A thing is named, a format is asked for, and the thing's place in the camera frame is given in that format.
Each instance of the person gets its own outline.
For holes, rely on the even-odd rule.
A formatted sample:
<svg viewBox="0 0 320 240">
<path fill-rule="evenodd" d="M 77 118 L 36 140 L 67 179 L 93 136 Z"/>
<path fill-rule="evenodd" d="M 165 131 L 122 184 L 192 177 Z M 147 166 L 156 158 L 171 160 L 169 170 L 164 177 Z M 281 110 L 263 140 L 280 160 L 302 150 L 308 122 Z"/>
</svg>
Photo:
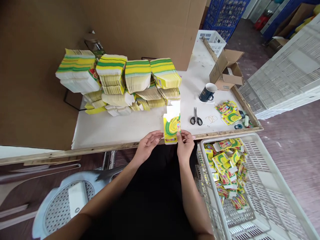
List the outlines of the person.
<svg viewBox="0 0 320 240">
<path fill-rule="evenodd" d="M 46 239 L 214 239 L 194 181 L 191 133 L 178 132 L 177 145 L 158 145 L 162 137 L 141 139 L 123 171 Z"/>
</svg>

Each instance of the scissors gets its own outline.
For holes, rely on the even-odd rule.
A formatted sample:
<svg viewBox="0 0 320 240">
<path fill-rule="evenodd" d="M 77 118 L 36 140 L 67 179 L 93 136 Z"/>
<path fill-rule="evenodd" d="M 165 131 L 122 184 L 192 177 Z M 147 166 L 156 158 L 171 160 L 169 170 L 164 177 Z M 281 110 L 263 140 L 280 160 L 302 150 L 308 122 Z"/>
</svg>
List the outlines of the scissors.
<svg viewBox="0 0 320 240">
<path fill-rule="evenodd" d="M 192 117 L 192 118 L 190 119 L 190 123 L 191 123 L 192 125 L 195 125 L 195 124 L 196 124 L 196 120 L 197 120 L 197 124 L 198 124 L 199 126 L 201 126 L 201 125 L 202 125 L 202 120 L 201 120 L 201 118 L 198 118 L 198 116 L 197 116 L 197 108 L 195 107 L 195 108 L 194 108 L 194 117 Z"/>
</svg>

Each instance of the wooden table frame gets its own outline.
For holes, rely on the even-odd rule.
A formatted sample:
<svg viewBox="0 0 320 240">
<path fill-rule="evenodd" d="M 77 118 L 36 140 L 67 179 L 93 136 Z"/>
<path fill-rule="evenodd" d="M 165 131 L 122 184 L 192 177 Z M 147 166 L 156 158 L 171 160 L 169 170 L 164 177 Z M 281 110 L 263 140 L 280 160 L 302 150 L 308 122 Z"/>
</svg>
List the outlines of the wooden table frame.
<svg viewBox="0 0 320 240">
<path fill-rule="evenodd" d="M 208 49 L 210 55 L 213 59 L 217 59 L 217 56 L 214 54 L 214 51 L 211 49 L 208 42 L 203 38 L 204 45 Z M 250 106 L 242 97 L 241 93 L 237 89 L 236 86 L 231 88 L 231 91 L 239 101 L 242 109 L 246 112 L 249 116 L 251 123 L 254 125 L 253 128 L 244 128 L 244 129 L 234 129 L 229 131 L 221 131 L 221 132 L 212 132 L 212 133 L 204 133 L 204 134 L 197 134 L 195 136 L 195 140 L 212 138 L 217 136 L 232 136 L 235 134 L 240 133 L 249 133 L 249 132 L 257 132 L 262 131 L 263 127 L 261 126 L 259 120 L 256 118 L 254 113 L 252 112 Z M 108 152 L 113 150 L 122 150 L 128 148 L 136 148 L 138 147 L 139 142 L 132 142 L 132 143 L 125 143 L 125 144 L 115 144 L 115 145 L 108 145 L 108 146 L 101 146 L 101 147 L 92 147 L 92 148 L 81 148 L 81 149 L 74 149 L 74 150 L 66 150 L 66 151 L 57 151 L 52 153 L 41 153 L 41 154 L 34 154 L 34 155 L 27 155 L 27 156 L 20 156 L 20 157 L 9 157 L 9 158 L 2 158 L 0 159 L 0 166 L 1 165 L 8 165 L 8 164 L 15 164 L 15 163 L 24 163 L 29 161 L 36 161 L 36 160 L 46 160 L 46 159 L 54 159 L 54 158 L 63 158 L 63 157 L 70 157 L 70 156 L 77 156 L 77 155 L 85 155 L 91 153 L 99 153 L 99 152 Z M 160 141 L 159 144 L 164 144 L 164 139 Z"/>
</svg>

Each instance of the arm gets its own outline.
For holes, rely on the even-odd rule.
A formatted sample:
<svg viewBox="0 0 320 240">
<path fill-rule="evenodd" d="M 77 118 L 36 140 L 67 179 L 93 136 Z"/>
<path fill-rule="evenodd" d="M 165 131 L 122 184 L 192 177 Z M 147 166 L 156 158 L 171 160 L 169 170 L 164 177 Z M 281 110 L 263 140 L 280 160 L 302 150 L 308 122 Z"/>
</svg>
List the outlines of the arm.
<svg viewBox="0 0 320 240">
<path fill-rule="evenodd" d="M 154 147 L 163 137 L 160 131 L 154 131 L 140 140 L 137 152 L 123 171 L 98 192 L 66 225 L 46 239 L 76 240 L 90 227 L 92 220 L 99 217 L 123 193 L 136 171 L 150 156 Z"/>
<path fill-rule="evenodd" d="M 181 135 L 177 133 L 177 137 L 183 209 L 199 239 L 214 239 L 210 217 L 190 169 L 189 159 L 194 147 L 192 135 L 181 130 Z"/>
</svg>

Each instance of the tape roll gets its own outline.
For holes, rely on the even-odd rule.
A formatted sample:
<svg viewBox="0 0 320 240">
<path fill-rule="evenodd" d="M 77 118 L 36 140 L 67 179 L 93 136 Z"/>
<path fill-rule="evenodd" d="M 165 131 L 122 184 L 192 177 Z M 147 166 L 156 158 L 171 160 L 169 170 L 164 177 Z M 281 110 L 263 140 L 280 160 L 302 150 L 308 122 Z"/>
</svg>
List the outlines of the tape roll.
<svg viewBox="0 0 320 240">
<path fill-rule="evenodd" d="M 234 126 L 234 129 L 242 129 L 242 128 L 243 128 L 242 124 L 238 124 Z"/>
</svg>

